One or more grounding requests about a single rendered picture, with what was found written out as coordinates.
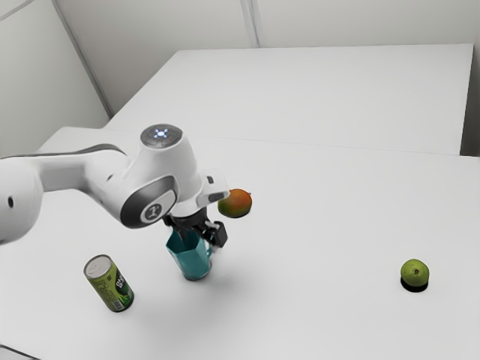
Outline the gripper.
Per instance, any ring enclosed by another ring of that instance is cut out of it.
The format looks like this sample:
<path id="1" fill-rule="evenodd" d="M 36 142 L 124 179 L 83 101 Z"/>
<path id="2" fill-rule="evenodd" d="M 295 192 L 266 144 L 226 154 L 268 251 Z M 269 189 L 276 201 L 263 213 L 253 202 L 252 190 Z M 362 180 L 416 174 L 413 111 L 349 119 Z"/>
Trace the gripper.
<path id="1" fill-rule="evenodd" d="M 187 217 L 174 217 L 168 214 L 163 218 L 163 222 L 179 235 L 183 248 L 188 247 L 189 233 L 195 233 L 216 248 L 222 248 L 228 240 L 224 224 L 220 221 L 210 221 L 207 208 L 201 208 Z"/>

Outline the teal faceted mug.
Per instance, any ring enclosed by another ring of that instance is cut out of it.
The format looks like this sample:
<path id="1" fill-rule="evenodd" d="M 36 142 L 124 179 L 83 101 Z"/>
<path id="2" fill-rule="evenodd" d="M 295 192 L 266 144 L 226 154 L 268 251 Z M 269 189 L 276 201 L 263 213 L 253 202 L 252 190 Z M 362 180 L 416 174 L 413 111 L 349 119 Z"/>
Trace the teal faceted mug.
<path id="1" fill-rule="evenodd" d="M 189 281 L 198 281 L 210 272 L 217 248 L 192 232 L 188 234 L 187 243 L 187 248 L 183 248 L 179 235 L 173 230 L 166 248 L 183 276 Z"/>

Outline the red green mango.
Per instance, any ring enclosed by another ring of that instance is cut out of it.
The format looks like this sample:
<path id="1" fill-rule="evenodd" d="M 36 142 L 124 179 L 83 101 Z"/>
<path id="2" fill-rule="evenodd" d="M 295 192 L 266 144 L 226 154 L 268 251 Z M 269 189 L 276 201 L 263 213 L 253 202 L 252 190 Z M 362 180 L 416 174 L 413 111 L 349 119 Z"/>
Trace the red green mango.
<path id="1" fill-rule="evenodd" d="M 217 204 L 217 210 L 228 218 L 241 218 L 251 211 L 251 194 L 243 189 L 232 189 L 229 196 Z"/>

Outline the green drink can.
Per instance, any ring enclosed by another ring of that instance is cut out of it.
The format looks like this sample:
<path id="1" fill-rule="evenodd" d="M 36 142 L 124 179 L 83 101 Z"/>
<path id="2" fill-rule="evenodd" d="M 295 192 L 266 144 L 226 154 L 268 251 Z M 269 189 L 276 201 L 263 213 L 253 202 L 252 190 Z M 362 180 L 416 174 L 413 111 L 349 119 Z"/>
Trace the green drink can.
<path id="1" fill-rule="evenodd" d="M 83 274 L 112 312 L 125 311 L 133 304 L 133 290 L 108 255 L 101 254 L 91 258 L 85 264 Z"/>

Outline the green pear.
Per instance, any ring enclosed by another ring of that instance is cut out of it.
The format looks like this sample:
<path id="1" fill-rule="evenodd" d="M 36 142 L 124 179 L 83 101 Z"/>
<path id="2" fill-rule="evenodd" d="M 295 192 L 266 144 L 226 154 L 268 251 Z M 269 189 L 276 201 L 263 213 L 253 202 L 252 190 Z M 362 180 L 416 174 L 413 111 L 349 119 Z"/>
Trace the green pear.
<path id="1" fill-rule="evenodd" d="M 430 269 L 419 259 L 408 259 L 400 267 L 400 279 L 409 287 L 425 287 L 430 279 Z"/>

